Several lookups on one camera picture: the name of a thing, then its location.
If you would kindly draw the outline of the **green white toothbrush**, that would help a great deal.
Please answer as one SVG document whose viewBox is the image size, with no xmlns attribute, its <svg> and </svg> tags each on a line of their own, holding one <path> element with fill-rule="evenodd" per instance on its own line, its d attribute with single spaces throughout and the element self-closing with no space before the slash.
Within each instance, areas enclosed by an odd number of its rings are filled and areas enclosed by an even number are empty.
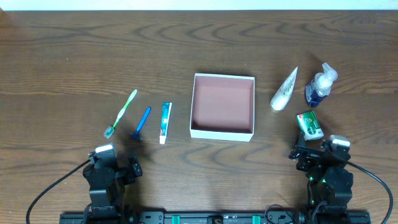
<svg viewBox="0 0 398 224">
<path fill-rule="evenodd" d="M 118 113 L 118 115 L 116 117 L 116 120 L 113 123 L 113 125 L 108 126 L 106 128 L 106 130 L 104 131 L 104 134 L 103 134 L 106 139 L 109 139 L 114 134 L 116 126 L 118 125 L 119 121 L 121 120 L 122 116 L 124 115 L 125 111 L 127 110 L 127 107 L 129 106 L 129 104 L 135 98 L 136 95 L 137 95 L 137 90 L 134 90 L 129 95 L 129 98 L 125 102 L 124 106 L 120 109 L 120 111 L 119 111 L 119 113 Z"/>
</svg>

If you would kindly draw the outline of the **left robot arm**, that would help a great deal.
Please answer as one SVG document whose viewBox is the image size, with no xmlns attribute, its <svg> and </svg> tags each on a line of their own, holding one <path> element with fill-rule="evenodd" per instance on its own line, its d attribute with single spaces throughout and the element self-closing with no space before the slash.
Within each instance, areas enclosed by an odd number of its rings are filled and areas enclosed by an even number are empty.
<svg viewBox="0 0 398 224">
<path fill-rule="evenodd" d="M 92 220 L 128 220 L 128 207 L 124 204 L 125 186 L 142 176 L 142 169 L 135 155 L 128 158 L 128 165 L 118 166 L 114 149 L 94 151 L 89 155 L 90 164 L 83 169 L 83 176 L 90 185 Z"/>
</svg>

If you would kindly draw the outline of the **green white toothpaste tube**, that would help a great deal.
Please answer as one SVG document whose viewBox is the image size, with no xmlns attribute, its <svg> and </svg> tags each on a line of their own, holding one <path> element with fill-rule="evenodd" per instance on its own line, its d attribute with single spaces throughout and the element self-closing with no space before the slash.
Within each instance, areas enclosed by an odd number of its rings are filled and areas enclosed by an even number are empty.
<svg viewBox="0 0 398 224">
<path fill-rule="evenodd" d="M 160 126 L 160 136 L 159 136 L 160 144 L 165 144 L 167 139 L 171 109 L 172 109 L 172 102 L 162 103 L 162 115 L 161 115 L 161 126 Z"/>
</svg>

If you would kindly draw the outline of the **green Dettol soap box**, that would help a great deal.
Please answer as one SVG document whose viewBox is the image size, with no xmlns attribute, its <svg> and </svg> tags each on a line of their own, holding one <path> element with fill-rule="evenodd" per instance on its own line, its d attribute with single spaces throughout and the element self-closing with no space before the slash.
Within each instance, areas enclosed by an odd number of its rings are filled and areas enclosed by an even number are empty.
<svg viewBox="0 0 398 224">
<path fill-rule="evenodd" d="M 304 140 L 314 141 L 321 139 L 324 136 L 314 111 L 298 114 L 296 119 L 303 134 Z"/>
</svg>

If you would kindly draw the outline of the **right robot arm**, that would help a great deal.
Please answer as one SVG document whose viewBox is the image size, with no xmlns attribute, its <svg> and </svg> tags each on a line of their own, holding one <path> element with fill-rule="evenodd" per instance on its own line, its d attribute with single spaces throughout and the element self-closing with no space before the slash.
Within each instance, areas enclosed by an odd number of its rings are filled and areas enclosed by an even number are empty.
<svg viewBox="0 0 398 224">
<path fill-rule="evenodd" d="M 353 174 L 345 169 L 351 159 L 350 145 L 345 137 L 331 135 L 319 151 L 307 147 L 304 135 L 299 134 L 289 159 L 297 161 L 296 169 L 305 172 L 308 179 L 305 214 L 310 223 L 319 223 L 326 217 L 348 217 L 346 208 L 353 196 Z"/>
</svg>

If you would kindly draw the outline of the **blue disposable razor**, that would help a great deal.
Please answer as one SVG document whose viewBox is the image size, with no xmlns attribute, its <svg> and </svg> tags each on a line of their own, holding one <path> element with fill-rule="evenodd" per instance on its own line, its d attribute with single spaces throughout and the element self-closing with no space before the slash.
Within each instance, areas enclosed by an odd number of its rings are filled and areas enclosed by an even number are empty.
<svg viewBox="0 0 398 224">
<path fill-rule="evenodd" d="M 137 139 L 137 140 L 140 140 L 140 141 L 142 140 L 142 136 L 140 135 L 140 131 L 144 127 L 144 125 L 146 123 L 146 120 L 147 120 L 148 116 L 150 115 L 151 109 L 152 108 L 150 106 L 146 109 L 146 111 L 143 114 L 139 124 L 137 125 L 137 128 L 136 128 L 135 132 L 129 134 L 130 137 L 132 137 L 134 139 Z"/>
</svg>

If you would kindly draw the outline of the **clear pump bottle blue liquid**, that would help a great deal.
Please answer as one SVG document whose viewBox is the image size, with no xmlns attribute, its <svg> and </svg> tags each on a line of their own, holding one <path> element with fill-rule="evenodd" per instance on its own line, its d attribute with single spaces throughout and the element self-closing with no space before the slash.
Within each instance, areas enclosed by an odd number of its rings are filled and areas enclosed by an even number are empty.
<svg viewBox="0 0 398 224">
<path fill-rule="evenodd" d="M 317 73 L 305 86 L 305 99 L 309 107 L 317 107 L 331 92 L 333 82 L 338 78 L 335 69 L 327 63 L 322 64 L 323 72 Z"/>
</svg>

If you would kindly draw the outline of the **white patterned lotion tube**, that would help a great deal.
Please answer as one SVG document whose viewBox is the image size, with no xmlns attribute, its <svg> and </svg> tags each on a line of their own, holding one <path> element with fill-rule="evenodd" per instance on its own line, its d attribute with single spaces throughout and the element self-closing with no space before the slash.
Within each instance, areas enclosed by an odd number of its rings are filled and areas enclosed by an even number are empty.
<svg viewBox="0 0 398 224">
<path fill-rule="evenodd" d="M 287 79 L 283 82 L 275 95 L 272 97 L 270 102 L 272 110 L 281 111 L 286 107 L 294 90 L 297 70 L 298 67 L 296 67 L 292 71 L 292 73 L 287 77 Z"/>
</svg>

